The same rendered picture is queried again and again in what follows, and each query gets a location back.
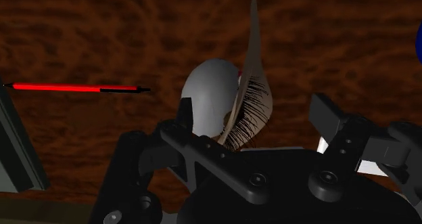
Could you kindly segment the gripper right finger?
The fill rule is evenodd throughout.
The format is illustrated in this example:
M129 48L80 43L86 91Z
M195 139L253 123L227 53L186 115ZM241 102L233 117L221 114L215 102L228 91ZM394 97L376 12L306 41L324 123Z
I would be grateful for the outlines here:
M340 200L361 162L370 161L422 211L421 126L396 121L378 127L364 116L346 114L323 93L312 95L308 119L328 144L309 176L309 190L316 198Z

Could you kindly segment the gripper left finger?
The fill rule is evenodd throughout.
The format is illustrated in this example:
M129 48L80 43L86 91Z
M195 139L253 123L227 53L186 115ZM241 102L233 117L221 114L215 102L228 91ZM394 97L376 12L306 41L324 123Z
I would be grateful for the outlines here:
M147 189L154 171L183 167L186 186L193 192L197 188L196 164L245 201L268 202L268 177L263 172L213 139L193 134L193 106L191 98L185 97L176 118L160 122L151 135L131 131L119 137L88 224L161 224L162 205Z

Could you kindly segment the white egg-shaped object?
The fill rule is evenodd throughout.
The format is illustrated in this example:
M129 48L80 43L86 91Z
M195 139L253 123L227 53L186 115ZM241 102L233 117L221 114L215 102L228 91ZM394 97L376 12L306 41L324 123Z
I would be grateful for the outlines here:
M212 58L187 77L181 97L191 98L193 133L219 139L225 116L231 112L238 90L239 69L230 61Z

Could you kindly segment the blue round object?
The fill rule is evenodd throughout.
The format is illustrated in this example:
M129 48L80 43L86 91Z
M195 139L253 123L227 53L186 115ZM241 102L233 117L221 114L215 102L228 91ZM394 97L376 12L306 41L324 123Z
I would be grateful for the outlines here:
M422 65L422 21L418 27L415 38L415 53L417 55L419 63Z

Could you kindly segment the red and black pen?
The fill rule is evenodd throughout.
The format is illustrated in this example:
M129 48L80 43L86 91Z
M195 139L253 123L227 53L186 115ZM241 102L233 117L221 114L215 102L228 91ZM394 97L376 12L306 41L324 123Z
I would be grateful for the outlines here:
M81 85L65 83L7 83L4 87L29 91L74 91L94 93L143 93L150 88L128 85Z

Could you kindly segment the grey-green flat panel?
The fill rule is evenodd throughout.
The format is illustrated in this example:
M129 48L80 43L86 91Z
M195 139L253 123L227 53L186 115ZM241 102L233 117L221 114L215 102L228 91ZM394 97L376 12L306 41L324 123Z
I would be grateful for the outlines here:
M46 190L43 165L0 79L0 192Z

